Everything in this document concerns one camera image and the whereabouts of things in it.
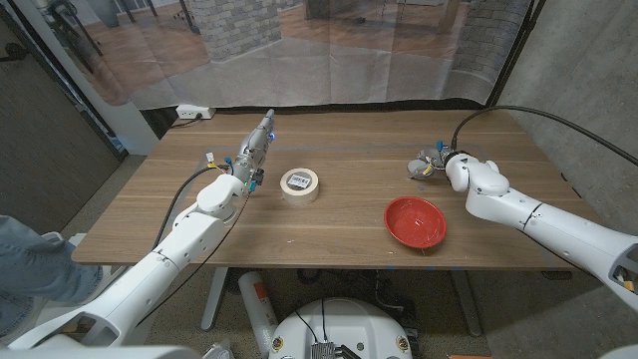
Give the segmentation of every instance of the person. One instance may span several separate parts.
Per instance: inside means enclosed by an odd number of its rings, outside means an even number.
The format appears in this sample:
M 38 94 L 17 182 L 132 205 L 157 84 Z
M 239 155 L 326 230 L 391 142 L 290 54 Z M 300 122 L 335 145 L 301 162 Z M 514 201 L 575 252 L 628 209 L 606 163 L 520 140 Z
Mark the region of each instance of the person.
M 47 301 L 86 304 L 115 279 L 110 266 L 74 262 L 73 249 L 58 233 L 0 215 L 0 344 L 31 329 Z

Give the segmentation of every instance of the wooden table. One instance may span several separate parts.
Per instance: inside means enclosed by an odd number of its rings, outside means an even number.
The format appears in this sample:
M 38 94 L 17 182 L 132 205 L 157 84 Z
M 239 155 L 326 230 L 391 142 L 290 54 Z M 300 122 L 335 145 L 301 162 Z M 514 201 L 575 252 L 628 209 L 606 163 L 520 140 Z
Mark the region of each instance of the wooden table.
M 210 265 L 572 269 L 517 230 L 470 215 L 465 209 L 466 194 L 454 192 L 443 174 L 429 181 L 408 179 L 408 161 L 427 144 L 448 143 L 468 113 L 275 113 L 277 137 L 267 155 L 263 185 L 250 197 Z M 213 149 L 218 162 L 224 157 L 234 159 L 241 140 L 261 117 L 216 114 L 212 121 L 169 131 L 73 258 L 85 264 L 139 261 L 151 249 L 175 191 L 203 166 L 206 149 Z M 512 187 L 598 221 L 509 114 L 489 113 L 468 123 L 461 131 L 459 147 L 484 152 Z M 319 176 L 319 196 L 308 205 L 296 207 L 280 197 L 279 180 L 294 168 L 308 168 Z M 197 192 L 218 174 L 210 171 L 200 176 L 181 208 L 193 203 Z M 441 244 L 417 250 L 392 237 L 384 226 L 383 211 L 401 195 L 423 197 L 441 209 L 448 221 L 448 234 Z

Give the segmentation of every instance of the red plate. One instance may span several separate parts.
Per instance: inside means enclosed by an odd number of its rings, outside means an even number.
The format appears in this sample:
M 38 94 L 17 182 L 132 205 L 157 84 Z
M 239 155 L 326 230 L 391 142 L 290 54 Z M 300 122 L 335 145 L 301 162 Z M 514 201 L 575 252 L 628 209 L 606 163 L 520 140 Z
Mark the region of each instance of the red plate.
M 402 196 L 391 201 L 383 213 L 383 221 L 395 238 L 412 248 L 439 244 L 448 229 L 441 211 L 416 196 Z

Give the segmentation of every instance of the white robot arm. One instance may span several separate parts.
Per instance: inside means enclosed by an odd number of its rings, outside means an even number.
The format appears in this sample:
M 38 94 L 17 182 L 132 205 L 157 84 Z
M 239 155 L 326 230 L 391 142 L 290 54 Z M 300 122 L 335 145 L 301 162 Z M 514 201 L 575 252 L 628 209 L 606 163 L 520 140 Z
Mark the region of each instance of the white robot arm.
M 638 237 L 540 202 L 511 187 L 492 161 L 463 153 L 446 159 L 455 191 L 468 191 L 469 213 L 512 226 L 570 263 L 587 270 L 638 311 Z
M 9 345 L 12 350 L 48 347 L 52 343 L 75 343 L 61 333 L 67 326 L 95 320 L 84 336 L 84 346 L 127 344 L 131 331 L 155 308 L 177 275 L 194 259 L 211 252 L 221 242 L 224 229 L 238 211 L 232 201 L 240 200 L 261 184 L 268 146 L 274 140 L 273 110 L 246 136 L 229 171 L 204 188 L 196 203 L 180 213 L 170 234 L 151 253 L 129 269 L 92 302 L 46 322 Z

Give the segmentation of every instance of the masking tape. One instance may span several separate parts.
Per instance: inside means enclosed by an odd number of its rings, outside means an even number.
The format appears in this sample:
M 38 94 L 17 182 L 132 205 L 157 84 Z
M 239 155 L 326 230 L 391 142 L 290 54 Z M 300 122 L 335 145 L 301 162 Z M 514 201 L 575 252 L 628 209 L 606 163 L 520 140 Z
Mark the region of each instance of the masking tape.
M 288 171 L 281 178 L 279 184 L 281 185 L 281 196 L 291 204 L 308 204 L 319 194 L 319 178 L 308 169 Z

